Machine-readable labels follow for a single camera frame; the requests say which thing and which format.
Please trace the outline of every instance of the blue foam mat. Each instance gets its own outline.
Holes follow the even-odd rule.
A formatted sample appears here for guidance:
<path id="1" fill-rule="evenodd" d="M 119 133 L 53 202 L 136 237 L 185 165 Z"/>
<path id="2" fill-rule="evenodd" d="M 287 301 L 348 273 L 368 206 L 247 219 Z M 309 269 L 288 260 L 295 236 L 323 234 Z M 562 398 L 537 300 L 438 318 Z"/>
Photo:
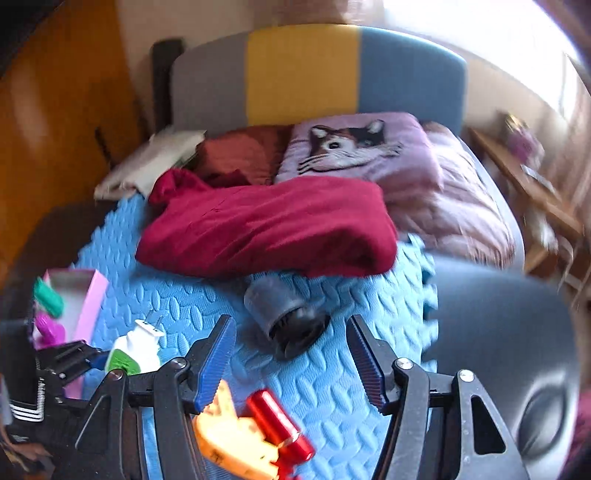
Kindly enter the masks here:
<path id="1" fill-rule="evenodd" d="M 361 314 L 370 330 L 393 346 L 399 356 L 420 362 L 421 352 L 437 338 L 437 322 L 424 322 L 437 307 L 433 260 L 422 243 L 411 238 L 400 243 L 395 267 L 367 278 L 305 278 L 282 273 L 286 283 L 306 300 L 324 308 L 330 326 L 304 355 L 277 362 L 262 334 L 249 317 L 243 293 L 251 280 L 208 281 L 154 270 L 134 258 L 142 229 L 150 221 L 149 208 L 139 195 L 122 200 L 97 229 L 76 263 L 95 268 L 111 284 L 106 292 L 93 345 L 109 349 L 114 340 L 154 309 L 165 315 L 161 325 L 160 359 L 185 355 L 189 346 L 213 327 L 220 315 L 232 315 L 238 324 L 234 355 L 225 372 L 237 409 L 261 387 L 272 388 L 287 411 L 314 444 L 317 454 L 297 473 L 305 480 L 369 480 L 378 460 L 389 418 L 369 405 L 345 340 L 345 321 Z M 435 364 L 422 364 L 434 371 Z M 89 398 L 103 374 L 92 371 L 85 379 Z M 144 411 L 144 439 L 151 480 L 162 478 L 151 409 Z M 234 478 L 209 464 L 214 480 Z"/>

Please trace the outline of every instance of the headboard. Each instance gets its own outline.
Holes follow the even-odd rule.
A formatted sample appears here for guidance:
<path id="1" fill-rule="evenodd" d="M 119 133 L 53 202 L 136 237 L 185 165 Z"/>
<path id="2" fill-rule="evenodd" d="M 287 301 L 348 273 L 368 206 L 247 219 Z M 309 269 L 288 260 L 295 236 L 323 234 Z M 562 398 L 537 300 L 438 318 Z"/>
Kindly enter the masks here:
<path id="1" fill-rule="evenodd" d="M 460 132 L 465 61 L 410 35 L 290 25 L 187 50 L 171 72 L 173 124 L 217 135 L 343 113 L 403 111 Z"/>

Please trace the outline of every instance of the orange pillow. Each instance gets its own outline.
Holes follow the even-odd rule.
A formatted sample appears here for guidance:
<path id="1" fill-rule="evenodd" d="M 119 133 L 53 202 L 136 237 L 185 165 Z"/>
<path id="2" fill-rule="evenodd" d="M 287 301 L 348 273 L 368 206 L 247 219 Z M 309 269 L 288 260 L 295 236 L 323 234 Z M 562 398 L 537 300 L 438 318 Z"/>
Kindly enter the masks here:
<path id="1" fill-rule="evenodd" d="M 197 146 L 194 172 L 203 180 L 240 170 L 252 185 L 270 185 L 279 170 L 293 125 L 234 130 Z"/>

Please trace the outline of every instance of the gray cup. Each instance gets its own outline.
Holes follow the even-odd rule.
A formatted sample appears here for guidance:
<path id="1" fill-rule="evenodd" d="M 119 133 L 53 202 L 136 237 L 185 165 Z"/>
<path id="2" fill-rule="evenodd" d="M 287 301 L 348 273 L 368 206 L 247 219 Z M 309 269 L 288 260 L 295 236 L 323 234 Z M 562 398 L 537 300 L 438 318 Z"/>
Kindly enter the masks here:
<path id="1" fill-rule="evenodd" d="M 276 275 L 252 282 L 244 305 L 275 346 L 278 359 L 294 358 L 322 335 L 330 317 L 310 306 Z"/>

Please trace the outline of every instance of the window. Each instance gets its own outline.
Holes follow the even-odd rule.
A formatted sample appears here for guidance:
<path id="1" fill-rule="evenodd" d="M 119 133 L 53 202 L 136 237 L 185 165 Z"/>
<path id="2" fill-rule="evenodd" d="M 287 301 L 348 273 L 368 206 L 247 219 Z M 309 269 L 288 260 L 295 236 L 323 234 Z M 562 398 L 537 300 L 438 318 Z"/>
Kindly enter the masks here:
<path id="1" fill-rule="evenodd" d="M 384 0 L 385 25 L 469 51 L 570 118 L 577 53 L 533 0 Z"/>

